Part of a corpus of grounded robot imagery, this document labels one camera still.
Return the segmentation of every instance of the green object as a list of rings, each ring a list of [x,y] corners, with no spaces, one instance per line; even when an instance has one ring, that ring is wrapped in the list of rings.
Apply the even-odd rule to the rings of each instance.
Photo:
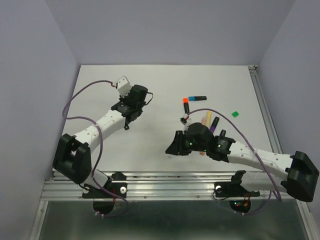
[[[232,116],[233,116],[234,118],[236,118],[236,117],[239,116],[239,113],[238,113],[237,111],[235,111],[235,112],[232,113]]]

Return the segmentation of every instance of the black marker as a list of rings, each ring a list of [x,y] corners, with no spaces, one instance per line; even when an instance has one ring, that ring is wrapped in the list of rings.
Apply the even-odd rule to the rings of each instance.
[[[207,96],[189,96],[189,101],[203,101],[207,100]]]
[[[190,113],[190,109],[189,109],[189,101],[188,101],[188,98],[187,98],[187,97],[185,97],[185,98],[183,99],[183,107],[184,107],[184,112],[185,112],[186,114],[189,114],[189,113]]]
[[[211,127],[210,127],[210,131],[211,131],[212,133],[214,133],[214,131],[215,131],[217,125],[218,125],[219,119],[220,119],[220,118],[217,117],[217,116],[214,118],[214,120],[213,120],[213,122],[212,122],[212,124],[211,124]]]

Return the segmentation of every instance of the white table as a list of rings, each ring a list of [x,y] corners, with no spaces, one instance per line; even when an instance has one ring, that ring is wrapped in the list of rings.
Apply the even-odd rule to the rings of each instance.
[[[182,130],[182,100],[188,96],[207,96],[206,101],[190,102],[190,110],[212,108],[230,117],[256,148],[271,151],[266,127],[247,66],[196,65],[82,65],[74,93],[97,80],[115,81],[126,76],[132,85],[142,85],[153,92],[152,102],[129,126],[104,141],[101,171],[143,172],[233,172],[252,168],[218,162],[198,152],[189,156],[170,156],[165,150],[175,131]],[[118,92],[107,83],[98,83],[81,93],[71,104],[68,116],[100,119],[118,102]],[[232,113],[239,112],[234,118]],[[200,122],[206,112],[191,116]],[[63,133],[75,134],[90,125],[85,120],[67,120]],[[227,137],[243,141],[223,118],[215,131],[225,129]],[[92,159],[98,156],[97,148]]]

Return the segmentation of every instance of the wall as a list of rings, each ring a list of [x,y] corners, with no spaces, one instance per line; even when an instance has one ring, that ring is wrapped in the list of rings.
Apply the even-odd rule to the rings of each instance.
[[[0,239],[28,239],[78,64],[43,0],[0,0]]]
[[[294,0],[46,0],[81,64],[258,64]]]
[[[283,151],[306,152],[318,169],[319,13],[319,0],[297,0],[258,67],[262,89]],[[318,187],[314,201],[309,204],[318,229],[319,204]]]

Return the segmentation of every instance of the aluminum frame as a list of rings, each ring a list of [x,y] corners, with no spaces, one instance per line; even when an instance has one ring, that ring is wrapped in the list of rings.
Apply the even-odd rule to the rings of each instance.
[[[256,66],[249,66],[249,73],[260,106],[271,148],[282,153],[266,100],[264,98]],[[212,200],[216,182],[229,181],[235,172],[124,172],[127,176],[128,201],[208,201]],[[82,198],[83,190],[61,173],[54,171],[51,180],[46,181],[40,197],[39,207],[33,223],[30,239],[39,239],[49,201],[92,201]],[[266,199],[269,192],[262,191],[258,199]],[[282,198],[291,198],[282,194]],[[305,202],[297,205],[309,240],[320,240],[312,214]]]

